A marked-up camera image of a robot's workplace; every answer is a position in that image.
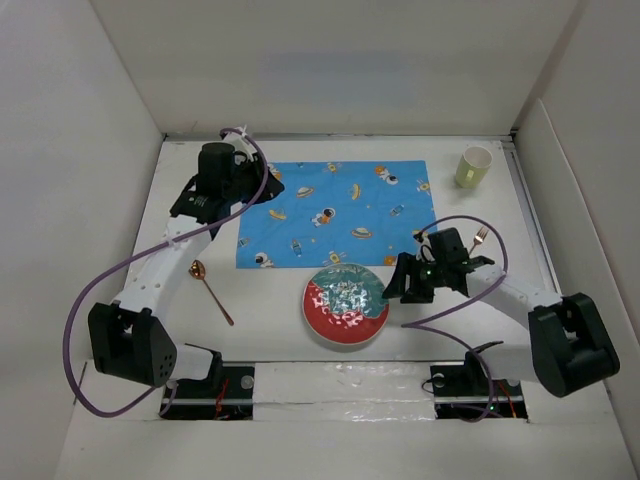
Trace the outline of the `red and teal plate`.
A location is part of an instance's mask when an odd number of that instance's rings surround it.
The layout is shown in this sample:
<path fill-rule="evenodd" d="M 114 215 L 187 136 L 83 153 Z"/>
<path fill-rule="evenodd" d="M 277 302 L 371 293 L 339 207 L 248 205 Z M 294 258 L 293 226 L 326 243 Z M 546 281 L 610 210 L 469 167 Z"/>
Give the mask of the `red and teal plate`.
<path fill-rule="evenodd" d="M 302 315 L 313 335 L 333 346 L 358 349 L 385 327 L 390 304 L 384 284 L 370 269 L 354 263 L 327 266 L 307 282 Z"/>

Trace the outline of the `blue space print cloth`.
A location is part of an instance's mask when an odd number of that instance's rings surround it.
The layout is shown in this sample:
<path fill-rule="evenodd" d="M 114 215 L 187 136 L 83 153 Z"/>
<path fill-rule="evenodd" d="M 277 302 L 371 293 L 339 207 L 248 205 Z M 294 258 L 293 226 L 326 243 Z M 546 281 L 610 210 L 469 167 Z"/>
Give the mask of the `blue space print cloth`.
<path fill-rule="evenodd" d="M 284 190 L 240 218 L 239 269 L 391 266 L 435 220 L 423 160 L 272 163 Z"/>

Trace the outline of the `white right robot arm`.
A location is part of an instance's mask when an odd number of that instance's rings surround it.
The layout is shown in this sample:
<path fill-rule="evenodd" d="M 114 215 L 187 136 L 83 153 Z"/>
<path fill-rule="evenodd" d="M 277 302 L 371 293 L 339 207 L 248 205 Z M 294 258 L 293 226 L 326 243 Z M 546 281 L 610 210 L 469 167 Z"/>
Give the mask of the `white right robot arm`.
<path fill-rule="evenodd" d="M 458 231 L 419 233 L 417 253 L 397 258 L 400 300 L 429 304 L 439 288 L 482 302 L 522 326 L 525 345 L 478 348 L 462 381 L 483 394 L 498 380 L 541 384 L 566 397 L 617 375 L 620 360 L 595 302 L 586 294 L 562 296 L 520 280 L 485 256 L 472 256 Z"/>

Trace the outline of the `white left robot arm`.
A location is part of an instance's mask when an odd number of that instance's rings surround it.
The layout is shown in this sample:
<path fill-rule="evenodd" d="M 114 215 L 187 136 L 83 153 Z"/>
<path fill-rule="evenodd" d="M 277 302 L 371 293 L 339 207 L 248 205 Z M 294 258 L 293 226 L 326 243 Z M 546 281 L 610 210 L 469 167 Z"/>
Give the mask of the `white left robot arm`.
<path fill-rule="evenodd" d="M 223 382 L 220 353 L 176 344 L 167 311 L 192 263 L 237 217 L 233 206 L 264 203 L 283 190 L 252 139 L 226 129 L 221 140 L 204 144 L 196 174 L 169 210 L 162 244 L 110 303 L 89 312 L 96 370 L 149 387 L 187 381 L 201 396 L 216 394 Z"/>

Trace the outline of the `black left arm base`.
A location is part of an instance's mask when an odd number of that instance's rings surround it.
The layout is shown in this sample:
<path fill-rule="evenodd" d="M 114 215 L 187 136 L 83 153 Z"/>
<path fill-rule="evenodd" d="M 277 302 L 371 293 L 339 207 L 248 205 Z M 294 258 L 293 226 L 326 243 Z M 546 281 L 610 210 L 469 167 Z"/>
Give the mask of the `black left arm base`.
<path fill-rule="evenodd" d="M 179 379 L 165 388 L 159 417 L 184 421 L 252 420 L 254 387 L 254 363 L 225 362 L 220 352 L 214 352 L 205 379 Z"/>

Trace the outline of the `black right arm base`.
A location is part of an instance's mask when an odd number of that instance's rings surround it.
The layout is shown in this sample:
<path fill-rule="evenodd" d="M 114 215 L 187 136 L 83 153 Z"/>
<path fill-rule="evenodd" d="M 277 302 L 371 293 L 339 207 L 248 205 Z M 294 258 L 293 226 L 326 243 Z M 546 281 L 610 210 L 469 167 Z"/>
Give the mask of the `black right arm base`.
<path fill-rule="evenodd" d="M 521 382 L 534 378 L 529 346 L 492 341 L 472 348 L 461 361 L 431 365 L 421 389 L 433 396 L 439 420 L 526 420 Z"/>

